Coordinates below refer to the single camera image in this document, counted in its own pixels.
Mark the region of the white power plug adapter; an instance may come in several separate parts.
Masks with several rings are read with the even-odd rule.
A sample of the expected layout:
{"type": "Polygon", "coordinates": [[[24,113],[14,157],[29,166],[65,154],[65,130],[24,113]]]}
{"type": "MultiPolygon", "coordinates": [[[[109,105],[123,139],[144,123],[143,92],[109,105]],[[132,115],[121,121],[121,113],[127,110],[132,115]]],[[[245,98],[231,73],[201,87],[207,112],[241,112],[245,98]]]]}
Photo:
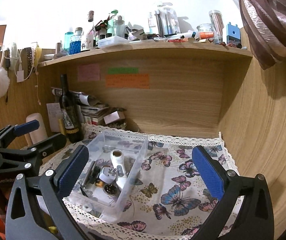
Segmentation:
{"type": "Polygon", "coordinates": [[[117,178],[117,169],[104,166],[101,168],[101,172],[99,175],[99,180],[103,181],[106,184],[112,184],[116,181],[117,178]]]}

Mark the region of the black round cap object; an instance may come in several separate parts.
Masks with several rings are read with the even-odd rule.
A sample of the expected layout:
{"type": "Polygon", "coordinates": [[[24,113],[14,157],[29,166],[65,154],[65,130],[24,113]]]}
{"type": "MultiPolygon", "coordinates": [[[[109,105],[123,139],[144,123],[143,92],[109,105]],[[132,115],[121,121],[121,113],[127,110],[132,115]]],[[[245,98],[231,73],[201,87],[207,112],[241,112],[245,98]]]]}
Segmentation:
{"type": "Polygon", "coordinates": [[[119,188],[114,184],[104,185],[103,191],[109,196],[117,196],[119,194],[119,188]]]}

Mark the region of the clear plastic storage box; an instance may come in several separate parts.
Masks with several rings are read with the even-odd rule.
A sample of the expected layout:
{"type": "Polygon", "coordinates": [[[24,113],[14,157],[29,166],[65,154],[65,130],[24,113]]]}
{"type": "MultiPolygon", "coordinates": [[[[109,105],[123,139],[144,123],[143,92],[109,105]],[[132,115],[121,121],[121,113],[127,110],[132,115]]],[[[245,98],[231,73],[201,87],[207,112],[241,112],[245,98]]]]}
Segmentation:
{"type": "Polygon", "coordinates": [[[69,202],[93,215],[116,219],[147,152],[145,135],[101,132],[88,145],[89,160],[78,178],[69,202]]]}

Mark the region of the white handheld massager device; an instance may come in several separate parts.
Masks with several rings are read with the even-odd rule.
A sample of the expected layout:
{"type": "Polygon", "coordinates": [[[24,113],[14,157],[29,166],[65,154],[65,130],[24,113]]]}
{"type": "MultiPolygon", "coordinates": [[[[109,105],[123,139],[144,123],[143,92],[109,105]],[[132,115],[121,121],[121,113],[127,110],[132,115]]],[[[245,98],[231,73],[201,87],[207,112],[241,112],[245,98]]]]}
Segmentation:
{"type": "Polygon", "coordinates": [[[125,156],[120,150],[112,150],[110,153],[110,159],[114,169],[116,169],[116,185],[122,191],[128,179],[125,169],[125,156]]]}

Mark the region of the white handwritten note paper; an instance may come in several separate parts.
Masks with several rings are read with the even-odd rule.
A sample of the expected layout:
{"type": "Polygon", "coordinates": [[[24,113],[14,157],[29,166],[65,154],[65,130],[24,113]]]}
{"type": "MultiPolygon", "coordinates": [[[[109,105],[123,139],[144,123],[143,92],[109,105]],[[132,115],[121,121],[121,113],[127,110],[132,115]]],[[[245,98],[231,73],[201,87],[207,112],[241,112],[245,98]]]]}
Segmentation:
{"type": "Polygon", "coordinates": [[[61,118],[61,109],[59,103],[47,103],[48,120],[52,132],[60,132],[59,119],[61,118]]]}

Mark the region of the dark wine bottle elephant label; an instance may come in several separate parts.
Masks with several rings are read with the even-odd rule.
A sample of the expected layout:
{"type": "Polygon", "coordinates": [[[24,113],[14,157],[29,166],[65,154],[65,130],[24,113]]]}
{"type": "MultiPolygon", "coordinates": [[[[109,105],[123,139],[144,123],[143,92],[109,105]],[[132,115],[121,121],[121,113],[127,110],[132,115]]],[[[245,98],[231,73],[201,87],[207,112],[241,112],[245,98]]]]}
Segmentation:
{"type": "Polygon", "coordinates": [[[67,75],[60,76],[62,93],[59,98],[60,109],[63,115],[63,123],[68,140],[76,143],[83,140],[82,126],[77,114],[74,96],[68,88],[67,75]]]}

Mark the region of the butterfly print lace cloth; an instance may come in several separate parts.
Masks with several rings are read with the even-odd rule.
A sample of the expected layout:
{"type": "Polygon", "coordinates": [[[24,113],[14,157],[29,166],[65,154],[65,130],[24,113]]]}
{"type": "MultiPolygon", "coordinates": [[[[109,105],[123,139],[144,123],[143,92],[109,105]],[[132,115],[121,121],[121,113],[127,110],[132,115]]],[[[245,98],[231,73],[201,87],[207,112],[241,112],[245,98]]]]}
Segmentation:
{"type": "Polygon", "coordinates": [[[197,232],[218,200],[193,164],[195,146],[203,146],[226,170],[236,170],[221,137],[172,137],[92,125],[83,130],[90,161],[110,167],[111,152],[121,150],[126,171],[134,171],[125,193],[111,196],[98,184],[81,187],[78,179],[64,199],[83,231],[103,239],[190,239],[197,232]]]}

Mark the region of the small pink white box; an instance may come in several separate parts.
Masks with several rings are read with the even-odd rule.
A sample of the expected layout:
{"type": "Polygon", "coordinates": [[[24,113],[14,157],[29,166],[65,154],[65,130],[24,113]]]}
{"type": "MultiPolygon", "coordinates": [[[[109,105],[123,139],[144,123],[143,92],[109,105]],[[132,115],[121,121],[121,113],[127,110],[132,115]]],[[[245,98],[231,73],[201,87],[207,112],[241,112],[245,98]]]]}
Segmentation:
{"type": "Polygon", "coordinates": [[[113,122],[124,120],[125,115],[124,115],[123,111],[114,111],[114,112],[106,115],[103,119],[104,119],[104,123],[106,125],[108,125],[108,124],[111,124],[113,122]]]}

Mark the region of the pink sticky note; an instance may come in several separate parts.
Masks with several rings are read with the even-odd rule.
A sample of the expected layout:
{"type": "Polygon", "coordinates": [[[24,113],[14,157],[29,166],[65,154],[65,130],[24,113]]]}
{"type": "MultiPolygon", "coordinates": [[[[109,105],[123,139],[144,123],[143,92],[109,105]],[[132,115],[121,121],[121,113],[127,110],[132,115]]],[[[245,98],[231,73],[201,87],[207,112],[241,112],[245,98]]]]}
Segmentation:
{"type": "Polygon", "coordinates": [[[100,81],[99,64],[87,64],[78,67],[78,82],[100,81]]]}

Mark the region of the blue glass bottle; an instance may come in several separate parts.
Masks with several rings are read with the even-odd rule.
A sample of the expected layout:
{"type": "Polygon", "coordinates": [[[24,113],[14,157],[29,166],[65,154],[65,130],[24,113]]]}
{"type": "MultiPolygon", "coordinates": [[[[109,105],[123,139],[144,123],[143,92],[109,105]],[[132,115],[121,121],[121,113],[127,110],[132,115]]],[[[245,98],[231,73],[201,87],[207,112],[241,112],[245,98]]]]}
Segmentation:
{"type": "Polygon", "coordinates": [[[77,27],[74,34],[70,38],[69,54],[74,55],[81,52],[82,43],[82,27],[77,27]]]}

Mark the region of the orange sticky note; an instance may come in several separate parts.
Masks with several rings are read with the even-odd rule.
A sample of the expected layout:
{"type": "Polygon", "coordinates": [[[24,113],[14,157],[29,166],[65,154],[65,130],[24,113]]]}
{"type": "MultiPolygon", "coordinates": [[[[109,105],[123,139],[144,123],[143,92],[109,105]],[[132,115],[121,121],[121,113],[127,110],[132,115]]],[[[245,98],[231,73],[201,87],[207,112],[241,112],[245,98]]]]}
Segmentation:
{"type": "Polygon", "coordinates": [[[106,87],[109,88],[150,88],[148,74],[113,74],[105,76],[106,87]]]}

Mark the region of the green sticky note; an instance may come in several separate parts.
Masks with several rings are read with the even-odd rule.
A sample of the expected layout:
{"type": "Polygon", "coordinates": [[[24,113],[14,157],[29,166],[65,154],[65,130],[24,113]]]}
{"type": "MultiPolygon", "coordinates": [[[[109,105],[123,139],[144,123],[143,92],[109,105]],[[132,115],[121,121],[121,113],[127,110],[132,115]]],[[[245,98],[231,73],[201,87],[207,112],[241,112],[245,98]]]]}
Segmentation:
{"type": "Polygon", "coordinates": [[[108,69],[109,75],[118,74],[139,74],[139,68],[136,67],[112,67],[108,69]]]}

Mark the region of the clear white tray on shelf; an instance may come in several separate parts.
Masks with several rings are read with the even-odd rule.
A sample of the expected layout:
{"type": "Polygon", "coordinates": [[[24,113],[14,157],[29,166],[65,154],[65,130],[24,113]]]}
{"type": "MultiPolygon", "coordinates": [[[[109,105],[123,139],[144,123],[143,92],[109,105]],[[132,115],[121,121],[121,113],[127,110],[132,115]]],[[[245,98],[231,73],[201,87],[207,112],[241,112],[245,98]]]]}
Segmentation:
{"type": "Polygon", "coordinates": [[[98,41],[98,47],[99,48],[107,48],[111,46],[117,46],[117,45],[123,45],[128,44],[129,40],[119,37],[119,36],[111,36],[104,39],[100,39],[98,41]]]}

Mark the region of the blue box on shelf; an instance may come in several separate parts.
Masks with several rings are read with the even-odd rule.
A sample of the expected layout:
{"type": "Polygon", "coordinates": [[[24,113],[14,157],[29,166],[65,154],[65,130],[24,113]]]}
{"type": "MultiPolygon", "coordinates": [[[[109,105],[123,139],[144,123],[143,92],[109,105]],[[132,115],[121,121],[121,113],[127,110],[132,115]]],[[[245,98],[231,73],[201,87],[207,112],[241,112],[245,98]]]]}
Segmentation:
{"type": "Polygon", "coordinates": [[[232,25],[230,22],[226,25],[227,44],[238,45],[241,43],[241,34],[238,25],[232,25]]]}

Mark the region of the pink brown hanging cloth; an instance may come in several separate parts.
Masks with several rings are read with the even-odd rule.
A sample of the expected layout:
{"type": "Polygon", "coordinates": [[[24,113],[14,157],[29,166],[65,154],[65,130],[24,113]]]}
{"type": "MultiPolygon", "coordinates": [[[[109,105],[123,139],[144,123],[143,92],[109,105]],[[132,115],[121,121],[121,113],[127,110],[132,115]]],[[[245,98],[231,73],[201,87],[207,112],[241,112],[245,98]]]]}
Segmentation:
{"type": "Polygon", "coordinates": [[[239,0],[251,51],[266,70],[286,58],[286,0],[239,0]]]}

